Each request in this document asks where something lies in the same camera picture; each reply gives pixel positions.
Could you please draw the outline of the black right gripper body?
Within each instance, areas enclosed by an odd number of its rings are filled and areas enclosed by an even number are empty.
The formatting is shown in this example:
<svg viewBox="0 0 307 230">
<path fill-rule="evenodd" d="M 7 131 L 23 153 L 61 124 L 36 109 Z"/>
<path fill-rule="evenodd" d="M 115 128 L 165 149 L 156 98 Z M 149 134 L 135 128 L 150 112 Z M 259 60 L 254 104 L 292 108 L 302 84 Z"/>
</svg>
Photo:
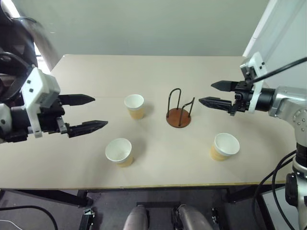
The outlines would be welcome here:
<svg viewBox="0 0 307 230">
<path fill-rule="evenodd" d="M 231 92 L 235 93 L 235 102 L 229 109 L 229 114 L 234 116 L 236 112 L 245 112 L 249 109 L 250 100 L 253 95 L 253 85 L 245 81 L 233 81 L 231 83 Z"/>
</svg>

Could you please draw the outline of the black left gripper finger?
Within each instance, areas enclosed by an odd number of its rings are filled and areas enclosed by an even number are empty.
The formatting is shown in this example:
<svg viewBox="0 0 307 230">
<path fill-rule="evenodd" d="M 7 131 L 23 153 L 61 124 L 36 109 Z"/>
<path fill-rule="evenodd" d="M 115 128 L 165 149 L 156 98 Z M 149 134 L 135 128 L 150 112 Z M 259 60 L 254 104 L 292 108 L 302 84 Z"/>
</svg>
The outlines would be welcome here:
<svg viewBox="0 0 307 230">
<path fill-rule="evenodd" d="M 85 94 L 66 94 L 59 95 L 59 100 L 62 105 L 77 106 L 93 102 L 95 98 Z"/>
<path fill-rule="evenodd" d="M 80 125 L 70 126 L 66 123 L 67 134 L 69 138 L 82 136 L 86 134 L 93 133 L 108 124 L 108 121 L 93 120 L 88 122 L 82 122 Z"/>
</svg>

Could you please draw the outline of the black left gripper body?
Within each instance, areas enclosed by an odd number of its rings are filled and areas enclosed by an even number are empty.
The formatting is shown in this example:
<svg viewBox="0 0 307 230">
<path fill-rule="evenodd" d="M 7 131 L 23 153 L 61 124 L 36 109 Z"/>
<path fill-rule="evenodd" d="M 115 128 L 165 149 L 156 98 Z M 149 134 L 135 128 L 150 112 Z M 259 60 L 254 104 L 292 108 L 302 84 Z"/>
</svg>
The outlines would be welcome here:
<svg viewBox="0 0 307 230">
<path fill-rule="evenodd" d="M 68 104 L 69 96 L 59 95 L 49 108 L 40 108 L 41 112 L 38 114 L 38 120 L 42 132 L 47 132 L 49 134 L 68 133 L 67 125 L 62 118 L 65 115 L 63 106 Z"/>
</svg>

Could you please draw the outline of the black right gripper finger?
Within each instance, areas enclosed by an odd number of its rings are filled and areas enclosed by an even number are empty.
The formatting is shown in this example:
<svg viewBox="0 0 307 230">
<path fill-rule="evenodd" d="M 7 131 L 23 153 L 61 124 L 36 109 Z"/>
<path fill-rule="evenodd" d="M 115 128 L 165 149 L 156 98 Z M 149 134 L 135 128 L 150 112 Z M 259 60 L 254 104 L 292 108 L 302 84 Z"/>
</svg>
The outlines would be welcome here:
<svg viewBox="0 0 307 230">
<path fill-rule="evenodd" d="M 229 111 L 232 107 L 231 101 L 222 100 L 216 97 L 200 98 L 199 102 L 208 108 L 218 109 L 218 110 L 223 110 L 223 111 Z"/>
<path fill-rule="evenodd" d="M 234 92 L 238 84 L 239 84 L 238 81 L 221 80 L 212 83 L 211 86 L 219 91 Z"/>
</svg>

